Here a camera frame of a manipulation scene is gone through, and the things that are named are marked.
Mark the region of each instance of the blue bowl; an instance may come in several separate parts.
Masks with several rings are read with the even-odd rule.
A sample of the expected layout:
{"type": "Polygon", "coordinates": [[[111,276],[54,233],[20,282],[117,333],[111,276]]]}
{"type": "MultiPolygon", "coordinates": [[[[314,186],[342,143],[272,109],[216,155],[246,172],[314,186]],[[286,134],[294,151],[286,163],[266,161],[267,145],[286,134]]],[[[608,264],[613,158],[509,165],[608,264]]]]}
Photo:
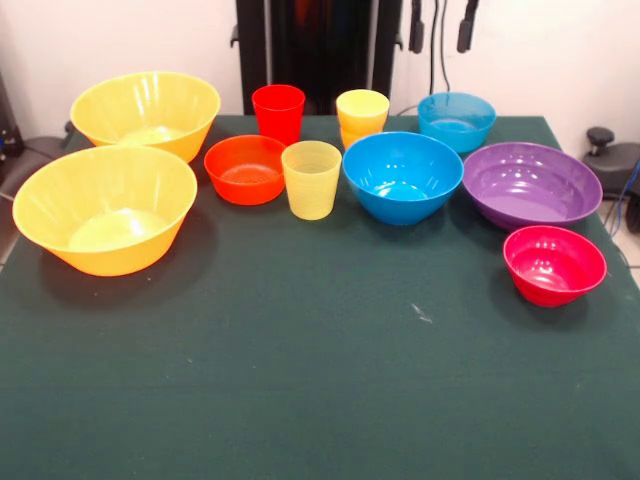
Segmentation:
{"type": "Polygon", "coordinates": [[[496,121],[496,111],[468,93],[436,93],[420,102],[418,119],[423,135],[462,153],[484,143],[496,121]]]}
{"type": "Polygon", "coordinates": [[[358,140],[345,152],[342,168],[360,204],[390,225],[427,218],[460,185],[464,170],[444,143],[408,132],[358,140]]]}

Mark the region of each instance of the stacked cups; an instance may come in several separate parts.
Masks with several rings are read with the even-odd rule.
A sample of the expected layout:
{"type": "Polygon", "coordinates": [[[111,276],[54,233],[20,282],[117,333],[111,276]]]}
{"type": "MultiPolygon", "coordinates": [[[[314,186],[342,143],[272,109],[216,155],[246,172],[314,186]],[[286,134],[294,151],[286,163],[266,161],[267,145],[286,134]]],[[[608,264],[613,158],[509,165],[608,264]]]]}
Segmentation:
{"type": "Polygon", "coordinates": [[[380,133],[389,114],[389,99],[373,90],[349,90],[336,100],[340,135],[344,148],[380,133]]]}

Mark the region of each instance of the purple bowl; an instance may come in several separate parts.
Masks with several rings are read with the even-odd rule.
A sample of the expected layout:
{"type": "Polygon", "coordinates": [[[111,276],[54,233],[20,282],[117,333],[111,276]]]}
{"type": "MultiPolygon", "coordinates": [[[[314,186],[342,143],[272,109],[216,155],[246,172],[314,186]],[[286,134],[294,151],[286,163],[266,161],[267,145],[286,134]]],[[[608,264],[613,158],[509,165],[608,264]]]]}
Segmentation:
{"type": "Polygon", "coordinates": [[[602,185],[582,162],[534,143],[497,143],[467,157],[462,179],[480,212],[506,230],[569,225],[596,211],[602,185]]]}

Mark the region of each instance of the yellow bowl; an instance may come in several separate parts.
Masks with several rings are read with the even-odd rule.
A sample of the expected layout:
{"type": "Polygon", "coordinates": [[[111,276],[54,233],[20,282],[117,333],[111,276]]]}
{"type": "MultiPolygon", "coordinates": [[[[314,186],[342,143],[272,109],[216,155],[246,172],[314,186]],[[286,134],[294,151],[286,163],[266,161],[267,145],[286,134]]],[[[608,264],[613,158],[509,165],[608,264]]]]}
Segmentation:
{"type": "Polygon", "coordinates": [[[382,131],[389,114],[389,99],[374,90],[349,90],[336,99],[343,130],[357,135],[382,131]]]}
{"type": "Polygon", "coordinates": [[[190,162],[220,110],[204,80],[171,72],[112,78],[71,107],[71,121],[95,145],[151,145],[190,162]]]}
{"type": "Polygon", "coordinates": [[[164,255],[197,193],[196,176],[157,148],[109,146],[34,173],[13,203],[22,234],[78,270],[104,277],[164,255]]]}

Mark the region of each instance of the bowl rim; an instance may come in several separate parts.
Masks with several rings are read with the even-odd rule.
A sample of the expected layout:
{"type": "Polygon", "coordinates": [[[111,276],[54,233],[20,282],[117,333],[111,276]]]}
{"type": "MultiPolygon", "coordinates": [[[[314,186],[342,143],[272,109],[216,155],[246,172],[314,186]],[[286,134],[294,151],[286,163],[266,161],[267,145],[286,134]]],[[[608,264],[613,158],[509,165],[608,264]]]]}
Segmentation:
{"type": "Polygon", "coordinates": [[[542,290],[545,290],[548,292],[554,292],[554,293],[569,293],[569,294],[577,294],[577,295],[585,294],[593,290],[594,288],[596,288],[598,285],[600,285],[604,281],[605,277],[607,276],[607,272],[609,270],[609,266],[607,265],[607,259],[605,258],[604,254],[595,243],[593,243],[587,237],[574,232],[573,230],[557,227],[554,225],[529,225],[528,227],[522,227],[511,232],[505,239],[504,243],[502,244],[502,258],[504,259],[507,269],[512,275],[516,275],[520,280],[527,283],[528,285],[534,285],[542,290]],[[598,258],[602,262],[603,269],[602,269],[602,275],[600,276],[600,278],[596,282],[592,283],[591,285],[583,288],[578,288],[578,289],[559,289],[559,288],[552,288],[552,287],[542,287],[538,284],[531,282],[531,280],[525,278],[522,274],[520,274],[520,272],[518,272],[518,270],[514,268],[513,264],[507,257],[507,246],[509,245],[510,242],[513,241],[513,238],[515,237],[515,235],[521,234],[523,231],[536,231],[536,230],[545,230],[547,232],[560,231],[563,233],[567,233],[569,234],[569,236],[588,245],[591,249],[593,249],[598,254],[598,258]]]}
{"type": "Polygon", "coordinates": [[[458,153],[456,153],[455,150],[453,150],[451,147],[449,147],[447,144],[445,144],[444,142],[441,142],[440,140],[437,140],[433,137],[427,137],[426,135],[422,135],[421,133],[415,133],[415,132],[380,132],[380,133],[375,133],[373,135],[368,135],[366,137],[363,137],[361,139],[359,139],[358,141],[354,142],[353,144],[351,144],[351,146],[346,150],[346,152],[344,152],[344,155],[342,157],[342,171],[344,172],[344,176],[347,178],[347,180],[349,181],[349,183],[351,185],[354,185],[358,190],[365,192],[368,195],[377,197],[377,198],[381,198],[384,199],[386,201],[389,202],[397,202],[397,203],[419,203],[419,202],[427,202],[430,200],[436,200],[442,197],[446,197],[447,195],[450,195],[456,188],[458,188],[460,186],[460,183],[462,182],[462,179],[464,177],[464,163],[462,162],[462,159],[460,158],[460,155],[458,155],[458,153]],[[456,180],[453,184],[453,186],[451,186],[448,190],[439,193],[438,195],[434,195],[432,197],[428,197],[428,198],[421,198],[421,199],[415,199],[415,200],[398,200],[395,198],[386,198],[386,197],[380,197],[379,195],[376,195],[375,193],[363,188],[362,186],[360,186],[357,182],[355,182],[351,176],[349,175],[349,173],[347,172],[347,158],[349,156],[349,152],[351,151],[351,149],[363,142],[367,142],[369,141],[369,139],[374,138],[374,137],[380,137],[380,136],[400,136],[400,137],[406,137],[406,136],[411,136],[411,137],[420,137],[421,141],[422,139],[425,139],[427,142],[430,143],[438,143],[440,145],[442,145],[443,147],[445,147],[451,154],[453,154],[455,156],[455,158],[458,159],[458,164],[460,165],[460,175],[458,180],[456,180]]]}
{"type": "Polygon", "coordinates": [[[505,218],[508,219],[513,219],[516,222],[526,222],[526,223],[535,223],[535,224],[558,224],[561,223],[563,225],[568,225],[571,223],[575,223],[579,220],[582,220],[583,218],[588,217],[589,215],[591,215],[592,213],[594,213],[598,207],[600,206],[601,202],[602,202],[602,184],[600,183],[600,180],[598,179],[598,177],[596,176],[595,173],[593,173],[591,171],[591,169],[589,167],[587,167],[583,162],[581,162],[580,160],[572,157],[571,155],[569,155],[568,153],[563,152],[562,150],[560,150],[559,148],[554,148],[551,147],[549,145],[542,145],[539,143],[533,143],[533,142],[498,142],[498,143],[492,143],[491,145],[486,145],[484,147],[481,147],[477,150],[475,150],[474,152],[471,152],[467,158],[465,159],[464,163],[465,165],[469,164],[469,161],[471,161],[471,163],[473,164],[475,160],[475,158],[477,158],[477,154],[484,152],[485,150],[491,150],[492,148],[496,148],[498,146],[503,146],[503,145],[513,145],[513,146],[524,146],[524,147],[535,147],[538,148],[540,150],[544,150],[544,151],[548,151],[548,152],[553,152],[556,155],[560,155],[562,157],[565,157],[567,160],[572,160],[574,162],[577,162],[580,164],[579,168],[582,168],[585,172],[586,175],[590,176],[593,180],[596,181],[596,185],[598,185],[599,187],[599,192],[600,194],[597,196],[597,198],[600,198],[600,201],[595,202],[595,204],[586,212],[583,212],[580,215],[577,216],[573,216],[573,217],[567,217],[567,218],[563,218],[560,220],[544,220],[544,219],[539,219],[539,218],[529,218],[529,217],[521,217],[521,216],[514,216],[512,214],[509,213],[505,213],[502,210],[499,210],[495,207],[492,207],[491,205],[487,205],[484,201],[482,201],[482,199],[479,197],[477,191],[474,191],[473,188],[470,188],[468,183],[467,183],[467,176],[466,173],[469,172],[469,168],[465,169],[465,175],[463,175],[462,177],[462,185],[464,185],[465,190],[469,193],[469,195],[471,195],[471,198],[473,198],[474,202],[479,203],[480,205],[483,206],[483,208],[487,208],[493,212],[496,212],[502,216],[504,216],[505,218]]]}
{"type": "Polygon", "coordinates": [[[336,110],[341,110],[341,111],[347,113],[351,117],[362,117],[362,118],[377,117],[378,115],[382,115],[385,112],[388,114],[390,107],[391,107],[391,100],[389,100],[389,97],[387,97],[384,93],[380,93],[377,90],[373,90],[371,88],[353,88],[351,90],[347,90],[345,92],[342,92],[340,95],[338,95],[336,97],[336,110]],[[386,107],[383,108],[382,110],[380,110],[379,112],[367,113],[367,114],[364,114],[364,113],[353,113],[353,112],[351,112],[349,110],[341,108],[340,104],[344,102],[344,98],[347,95],[353,94],[355,92],[369,92],[369,93],[374,94],[378,98],[382,97],[382,99],[385,100],[386,107]]]}
{"type": "Polygon", "coordinates": [[[215,151],[221,146],[221,145],[226,145],[227,143],[235,143],[237,141],[240,140],[256,140],[256,139],[261,139],[261,140],[267,140],[268,142],[274,143],[279,147],[282,147],[282,151],[280,152],[280,163],[281,163],[281,167],[282,167],[282,152],[284,152],[284,150],[287,148],[286,145],[284,143],[282,143],[280,140],[276,140],[275,138],[272,137],[267,137],[266,135],[257,135],[257,134],[248,134],[248,135],[235,135],[233,137],[227,137],[224,138],[222,140],[220,140],[219,142],[215,143],[213,146],[211,146],[211,148],[209,148],[209,150],[207,150],[207,153],[204,154],[204,159],[202,161],[202,163],[204,164],[204,169],[207,171],[207,174],[209,175],[209,177],[211,177],[212,179],[215,179],[218,182],[227,184],[227,185],[237,185],[237,186],[242,186],[242,187],[247,187],[247,186],[257,186],[257,185],[268,185],[269,183],[273,183],[273,182],[280,182],[280,181],[284,181],[284,171],[280,170],[277,176],[275,176],[274,178],[270,179],[270,180],[266,180],[264,182],[258,182],[258,183],[245,183],[245,182],[234,182],[231,180],[224,180],[220,175],[216,175],[215,173],[213,173],[210,169],[209,166],[209,161],[208,159],[210,159],[213,154],[215,153],[215,151]]]}
{"type": "MultiPolygon", "coordinates": [[[[491,105],[487,100],[485,100],[482,97],[478,97],[477,95],[473,95],[471,93],[467,93],[467,92],[438,92],[438,93],[432,93],[431,95],[427,95],[426,97],[424,97],[422,100],[420,100],[420,102],[418,103],[418,117],[422,118],[424,117],[424,115],[422,114],[422,105],[424,105],[424,103],[430,99],[434,99],[434,98],[440,98],[440,97],[445,97],[445,96],[456,96],[456,97],[466,97],[466,98],[471,98],[473,100],[478,100],[479,102],[483,103],[484,105],[486,105],[487,107],[489,107],[489,109],[491,110],[491,121],[479,128],[477,131],[485,131],[485,130],[490,130],[493,125],[496,123],[496,120],[498,118],[498,114],[496,112],[496,109],[493,105],[491,105]]],[[[443,132],[450,132],[447,129],[441,128],[439,127],[437,124],[433,125],[433,127],[437,130],[443,131],[443,132]]]]}
{"type": "Polygon", "coordinates": [[[195,200],[196,200],[196,196],[198,194],[198,180],[196,178],[195,173],[193,172],[193,170],[191,169],[191,167],[189,166],[188,163],[186,163],[182,158],[180,158],[178,155],[171,153],[171,152],[167,152],[166,150],[161,150],[159,148],[154,148],[154,147],[149,147],[146,145],[104,145],[104,146],[100,146],[100,147],[92,147],[92,148],[86,148],[83,150],[79,150],[77,152],[73,152],[73,153],[69,153],[67,155],[64,155],[60,158],[58,158],[57,160],[54,160],[53,162],[45,165],[44,167],[40,168],[38,171],[36,171],[33,175],[31,175],[20,187],[20,190],[18,190],[18,193],[16,194],[14,200],[13,200],[13,205],[11,207],[11,216],[13,217],[13,221],[16,224],[16,227],[18,228],[18,230],[20,231],[20,233],[22,233],[22,235],[24,235],[27,239],[29,239],[31,242],[35,243],[36,245],[41,246],[42,248],[45,248],[47,250],[51,250],[51,251],[55,251],[55,252],[60,252],[60,253],[70,253],[70,254],[103,254],[103,253],[111,253],[111,252],[117,252],[120,250],[124,250],[127,248],[130,248],[134,245],[139,245],[139,244],[143,244],[145,242],[148,242],[149,240],[152,240],[154,238],[159,237],[160,235],[164,234],[165,232],[171,230],[172,228],[174,228],[177,224],[179,224],[180,222],[183,221],[183,219],[186,217],[187,213],[189,213],[189,210],[191,209],[191,207],[193,206],[195,200]],[[53,170],[56,168],[59,168],[61,163],[65,163],[68,161],[73,161],[76,157],[82,157],[85,155],[89,155],[92,152],[99,150],[99,151],[107,151],[107,150],[144,150],[147,151],[147,153],[154,153],[156,155],[161,155],[161,156],[165,156],[167,158],[171,158],[172,161],[174,161],[176,164],[179,164],[180,166],[178,168],[182,168],[185,173],[187,174],[187,176],[190,179],[191,182],[191,195],[189,200],[186,202],[186,206],[183,209],[183,211],[181,211],[181,213],[179,215],[176,215],[175,218],[173,220],[171,220],[167,226],[165,226],[164,228],[161,228],[159,230],[157,230],[153,235],[151,235],[150,237],[144,238],[141,241],[137,241],[137,242],[131,242],[131,243],[127,243],[126,245],[122,245],[116,248],[105,248],[105,249],[101,249],[101,250],[79,250],[79,249],[72,249],[72,248],[68,248],[68,247],[59,247],[59,246],[55,246],[52,245],[48,242],[42,242],[40,240],[36,240],[35,237],[31,234],[29,234],[27,232],[27,229],[24,228],[24,225],[22,225],[21,220],[16,216],[16,209],[17,209],[17,205],[20,204],[20,202],[22,202],[22,195],[24,190],[23,188],[25,187],[25,185],[28,185],[29,182],[33,181],[33,179],[38,178],[39,176],[42,176],[44,174],[46,174],[46,172],[48,172],[49,170],[53,170]]]}
{"type": "Polygon", "coordinates": [[[91,93],[93,93],[95,90],[98,90],[102,87],[104,87],[105,85],[111,83],[111,82],[120,82],[122,80],[127,80],[129,78],[133,78],[133,77],[144,77],[144,76],[148,76],[148,75],[159,75],[159,76],[171,76],[171,77],[182,77],[182,78],[186,78],[189,79],[191,81],[194,81],[196,83],[200,83],[202,85],[205,85],[211,92],[213,92],[214,97],[216,98],[216,100],[218,101],[218,105],[217,107],[214,109],[213,113],[211,115],[208,115],[206,120],[204,120],[203,122],[201,122],[200,124],[198,124],[198,126],[196,128],[193,128],[187,132],[184,132],[182,135],[177,136],[175,138],[172,138],[171,140],[159,140],[156,142],[145,142],[144,145],[164,145],[167,144],[169,142],[175,142],[176,140],[181,140],[183,138],[186,138],[190,135],[193,135],[194,133],[202,130],[203,128],[205,128],[207,125],[209,125],[210,123],[213,122],[213,120],[216,118],[216,116],[218,115],[218,113],[220,112],[220,106],[222,104],[222,100],[220,98],[220,94],[218,93],[218,90],[216,90],[216,88],[211,85],[209,82],[196,77],[195,75],[189,75],[188,73],[180,73],[180,72],[172,72],[172,71],[168,71],[168,70],[149,70],[149,71],[144,71],[144,72],[134,72],[134,73],[126,73],[124,75],[118,75],[116,77],[111,77],[108,78],[106,80],[103,80],[99,83],[96,83],[95,85],[92,85],[91,87],[87,88],[86,90],[84,90],[80,95],[78,95],[78,97],[73,101],[73,104],[71,105],[71,110],[69,112],[69,117],[71,118],[71,123],[73,124],[73,126],[78,129],[78,131],[80,131],[80,133],[82,133],[85,137],[89,138],[89,139],[95,139],[96,141],[106,144],[106,145],[118,145],[118,141],[114,141],[114,140],[108,140],[102,137],[98,137],[96,135],[90,135],[89,132],[87,132],[85,129],[81,128],[80,125],[78,124],[78,122],[76,121],[76,110],[78,108],[78,104],[84,100],[85,97],[88,97],[91,93]]]}

